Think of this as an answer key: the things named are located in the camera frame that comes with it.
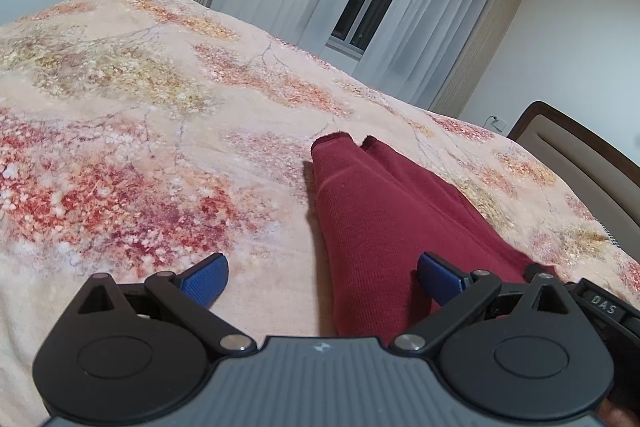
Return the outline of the dark red shirt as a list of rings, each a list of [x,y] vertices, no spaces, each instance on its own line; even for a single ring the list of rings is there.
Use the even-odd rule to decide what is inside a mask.
[[[522,283],[533,259],[512,247],[458,189],[368,136],[322,136],[310,149],[338,335],[389,343],[438,306],[420,287],[420,254]]]

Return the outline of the brown padded headboard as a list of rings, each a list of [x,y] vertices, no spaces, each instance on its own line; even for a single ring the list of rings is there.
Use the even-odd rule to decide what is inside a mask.
[[[609,231],[639,258],[639,166],[576,120],[537,101],[508,138],[554,171]]]

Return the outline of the floral beige bed blanket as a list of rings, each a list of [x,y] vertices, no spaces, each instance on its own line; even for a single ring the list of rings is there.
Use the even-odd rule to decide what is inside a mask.
[[[1,28],[1,421],[47,418],[32,360],[86,278],[220,251],[216,311],[256,339],[330,335],[310,148],[375,136],[454,184],[564,280],[639,300],[639,265],[523,147],[352,79],[191,0],[67,0]]]

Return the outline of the beige drape curtain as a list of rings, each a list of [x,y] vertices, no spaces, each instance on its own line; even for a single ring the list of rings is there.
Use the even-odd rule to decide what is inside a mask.
[[[487,67],[523,0],[487,0],[457,61],[428,108],[431,112],[459,117]]]

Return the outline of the wall power outlet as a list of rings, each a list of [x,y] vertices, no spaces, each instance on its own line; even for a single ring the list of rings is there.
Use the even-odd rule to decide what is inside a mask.
[[[499,134],[503,134],[508,127],[509,125],[505,120],[495,115],[489,116],[484,124],[484,128]]]

